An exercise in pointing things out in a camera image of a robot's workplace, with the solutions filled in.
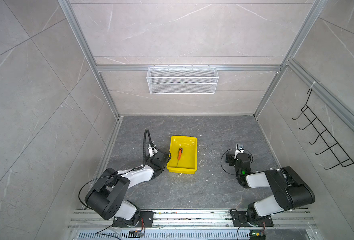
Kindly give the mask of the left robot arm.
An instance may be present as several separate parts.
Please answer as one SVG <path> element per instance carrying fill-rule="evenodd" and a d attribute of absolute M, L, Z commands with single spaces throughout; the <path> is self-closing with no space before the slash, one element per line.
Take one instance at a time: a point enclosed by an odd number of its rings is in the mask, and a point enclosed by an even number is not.
<path fill-rule="evenodd" d="M 157 178 L 164 170 L 172 155 L 164 149 L 145 157 L 145 163 L 125 171 L 106 169 L 86 194 L 84 204 L 104 220 L 117 218 L 134 227 L 140 221 L 141 210 L 126 201 L 131 187 Z"/>

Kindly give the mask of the orange handled screwdriver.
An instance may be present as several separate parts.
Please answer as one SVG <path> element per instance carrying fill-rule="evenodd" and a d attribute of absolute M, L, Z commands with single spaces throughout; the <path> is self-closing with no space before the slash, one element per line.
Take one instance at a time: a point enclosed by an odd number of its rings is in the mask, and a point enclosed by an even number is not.
<path fill-rule="evenodd" d="M 177 160 L 177 164 L 176 164 L 176 167 L 179 166 L 179 162 L 180 162 L 180 159 L 182 157 L 182 154 L 183 154 L 183 148 L 179 148 L 179 151 L 178 151 L 178 160 Z"/>

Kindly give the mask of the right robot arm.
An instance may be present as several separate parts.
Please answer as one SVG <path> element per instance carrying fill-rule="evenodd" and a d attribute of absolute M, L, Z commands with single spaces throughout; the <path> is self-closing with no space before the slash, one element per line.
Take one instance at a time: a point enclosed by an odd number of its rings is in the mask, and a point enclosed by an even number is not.
<path fill-rule="evenodd" d="M 270 226 L 271 215 L 310 205 L 316 200 L 311 188 L 291 167 L 253 173 L 250 167 L 253 156 L 247 151 L 235 149 L 234 154 L 226 151 L 222 157 L 225 163 L 235 168 L 233 176 L 241 187 L 270 188 L 272 191 L 269 197 L 249 204 L 246 211 L 231 209 L 230 215 L 236 227 Z"/>

